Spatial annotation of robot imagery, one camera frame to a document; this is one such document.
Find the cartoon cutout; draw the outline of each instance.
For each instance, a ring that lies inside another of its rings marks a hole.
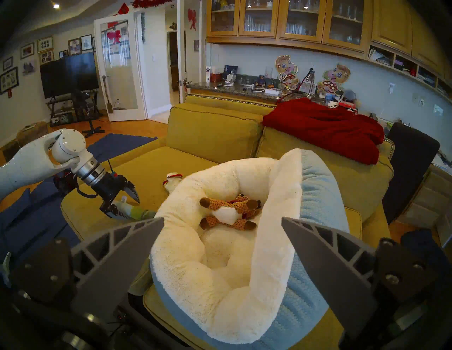
[[[337,64],[336,68],[326,70],[323,74],[323,81],[317,84],[317,93],[335,93],[341,89],[341,85],[350,76],[350,69],[344,65]]]
[[[298,67],[290,61],[289,55],[283,55],[275,61],[278,78],[281,80],[282,89],[295,90],[300,80],[295,76]]]

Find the doorway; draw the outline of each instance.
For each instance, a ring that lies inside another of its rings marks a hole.
[[[170,71],[169,99],[171,100],[172,106],[179,103],[179,71],[177,56],[177,31],[174,30],[168,32],[168,63]]]

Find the pet bed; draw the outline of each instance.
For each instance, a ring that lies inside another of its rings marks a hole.
[[[200,198],[238,194],[263,204],[255,230],[199,227],[210,214]],[[282,229],[283,216],[348,232],[337,183],[312,151],[234,160],[185,178],[155,215],[165,226],[150,254],[171,314],[218,349],[287,349],[303,338],[328,305]]]

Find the granite countertop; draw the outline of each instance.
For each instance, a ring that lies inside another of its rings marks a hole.
[[[187,85],[187,88],[190,89],[198,89],[198,90],[207,90],[207,91],[215,91],[219,93],[230,93],[231,95],[236,96],[245,96],[245,97],[254,97],[259,98],[264,101],[268,101],[269,103],[276,103],[279,99],[281,99],[284,95],[281,94],[279,96],[269,95],[265,92],[254,92],[251,91],[251,88],[246,88],[246,91],[243,91],[245,86],[235,84],[233,86],[221,86],[218,87],[220,83],[191,83]],[[317,96],[313,96],[311,99],[312,102],[318,104],[325,104],[325,100],[318,98]]]

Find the glass cabinet door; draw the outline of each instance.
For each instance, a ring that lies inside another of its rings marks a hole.
[[[280,0],[279,37],[322,41],[326,0]]]
[[[275,37],[279,0],[240,0],[239,36]]]
[[[372,18],[368,0],[328,0],[323,42],[363,51]]]
[[[236,37],[239,32],[240,0],[208,0],[207,36]]]

